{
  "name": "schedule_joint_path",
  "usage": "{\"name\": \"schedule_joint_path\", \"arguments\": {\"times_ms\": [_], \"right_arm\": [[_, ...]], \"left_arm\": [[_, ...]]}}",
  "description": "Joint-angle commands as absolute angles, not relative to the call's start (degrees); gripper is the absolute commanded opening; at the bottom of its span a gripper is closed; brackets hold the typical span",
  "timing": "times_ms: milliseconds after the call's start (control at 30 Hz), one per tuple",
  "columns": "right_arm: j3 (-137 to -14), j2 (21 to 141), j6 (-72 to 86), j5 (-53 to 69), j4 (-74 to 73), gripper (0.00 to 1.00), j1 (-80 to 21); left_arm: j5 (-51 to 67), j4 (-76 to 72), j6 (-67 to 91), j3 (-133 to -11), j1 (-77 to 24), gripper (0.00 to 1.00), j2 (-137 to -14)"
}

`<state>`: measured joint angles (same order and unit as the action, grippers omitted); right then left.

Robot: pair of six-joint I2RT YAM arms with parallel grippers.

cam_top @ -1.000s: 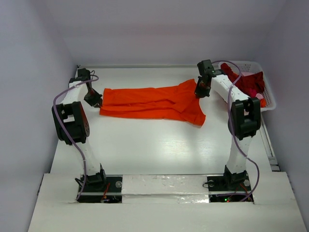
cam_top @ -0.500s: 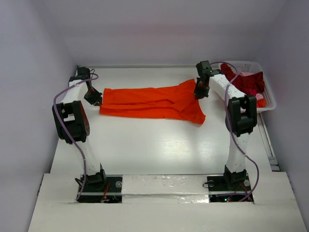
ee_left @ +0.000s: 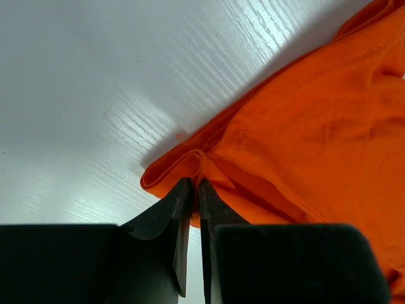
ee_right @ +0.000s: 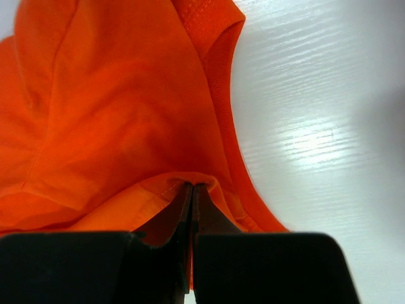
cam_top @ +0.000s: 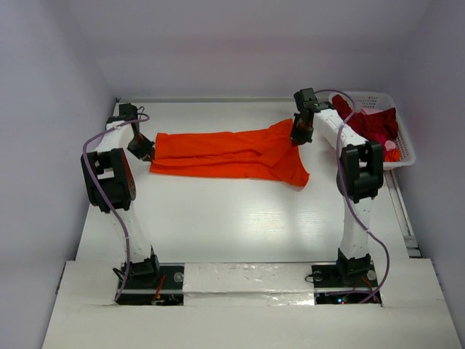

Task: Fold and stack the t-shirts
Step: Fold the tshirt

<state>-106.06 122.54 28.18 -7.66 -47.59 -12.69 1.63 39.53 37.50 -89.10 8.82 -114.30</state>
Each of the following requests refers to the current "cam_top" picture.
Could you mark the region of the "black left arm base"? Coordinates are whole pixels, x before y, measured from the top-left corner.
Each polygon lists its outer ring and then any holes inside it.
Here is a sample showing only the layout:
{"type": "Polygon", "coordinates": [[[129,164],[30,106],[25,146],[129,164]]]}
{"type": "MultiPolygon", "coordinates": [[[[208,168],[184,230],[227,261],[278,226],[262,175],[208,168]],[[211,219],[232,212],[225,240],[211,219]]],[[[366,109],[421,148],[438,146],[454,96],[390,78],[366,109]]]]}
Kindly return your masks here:
{"type": "Polygon", "coordinates": [[[183,305],[184,274],[183,264],[162,264],[157,276],[153,272],[135,276],[135,273],[131,271],[116,303],[119,305],[183,305]]]}

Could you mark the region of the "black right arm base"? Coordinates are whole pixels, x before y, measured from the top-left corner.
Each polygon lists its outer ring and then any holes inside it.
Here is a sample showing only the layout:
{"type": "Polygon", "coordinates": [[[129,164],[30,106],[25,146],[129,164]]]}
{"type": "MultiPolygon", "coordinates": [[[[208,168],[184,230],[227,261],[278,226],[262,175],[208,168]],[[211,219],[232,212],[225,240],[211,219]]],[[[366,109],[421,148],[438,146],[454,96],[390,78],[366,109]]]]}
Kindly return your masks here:
{"type": "Polygon", "coordinates": [[[316,305],[382,304],[380,291],[364,301],[378,288],[374,267],[365,275],[343,281],[335,265],[317,264],[305,281],[313,285],[316,305]]]}

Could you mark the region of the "orange t shirt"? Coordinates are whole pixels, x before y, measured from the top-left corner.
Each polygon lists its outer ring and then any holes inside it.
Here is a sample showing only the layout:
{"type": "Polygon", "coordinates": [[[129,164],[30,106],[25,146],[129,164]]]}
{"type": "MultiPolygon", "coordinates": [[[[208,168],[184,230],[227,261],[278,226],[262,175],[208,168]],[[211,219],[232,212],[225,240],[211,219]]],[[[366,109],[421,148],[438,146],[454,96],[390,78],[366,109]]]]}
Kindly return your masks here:
{"type": "Polygon", "coordinates": [[[257,179],[303,188],[310,174],[290,139],[293,122],[242,132],[159,133],[150,172],[184,177],[257,179]]]}

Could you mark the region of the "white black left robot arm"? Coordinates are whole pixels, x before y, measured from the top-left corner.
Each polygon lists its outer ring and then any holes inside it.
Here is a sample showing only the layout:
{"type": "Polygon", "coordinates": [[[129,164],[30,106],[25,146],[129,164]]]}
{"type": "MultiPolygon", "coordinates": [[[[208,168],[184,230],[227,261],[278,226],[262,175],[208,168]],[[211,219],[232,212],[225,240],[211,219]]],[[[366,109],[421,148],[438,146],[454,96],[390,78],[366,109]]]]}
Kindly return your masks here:
{"type": "Polygon", "coordinates": [[[155,143],[140,131],[140,124],[149,119],[142,107],[120,104],[118,114],[107,119],[105,130],[84,143],[81,155],[90,204],[112,214],[120,225],[117,231],[122,233],[126,262],[113,272],[123,284],[140,282],[146,287],[160,281],[161,267],[132,209],[137,192],[126,155],[148,163],[154,159],[155,143]]]}

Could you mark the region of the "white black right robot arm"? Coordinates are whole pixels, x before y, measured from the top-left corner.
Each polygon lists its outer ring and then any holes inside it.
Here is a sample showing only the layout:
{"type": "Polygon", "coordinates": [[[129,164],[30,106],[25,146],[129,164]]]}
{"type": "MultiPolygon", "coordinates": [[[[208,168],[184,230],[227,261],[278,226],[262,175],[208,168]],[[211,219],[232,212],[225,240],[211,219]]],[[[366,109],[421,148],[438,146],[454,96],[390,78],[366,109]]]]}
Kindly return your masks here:
{"type": "Polygon", "coordinates": [[[310,277],[317,288],[356,287],[373,271],[368,237],[373,200],[384,183],[383,148],[354,131],[330,102],[317,99],[314,89],[299,90],[294,101],[292,143],[310,143],[315,132],[330,143],[336,150],[336,185],[344,199],[344,229],[336,262],[313,265],[310,277]]]}

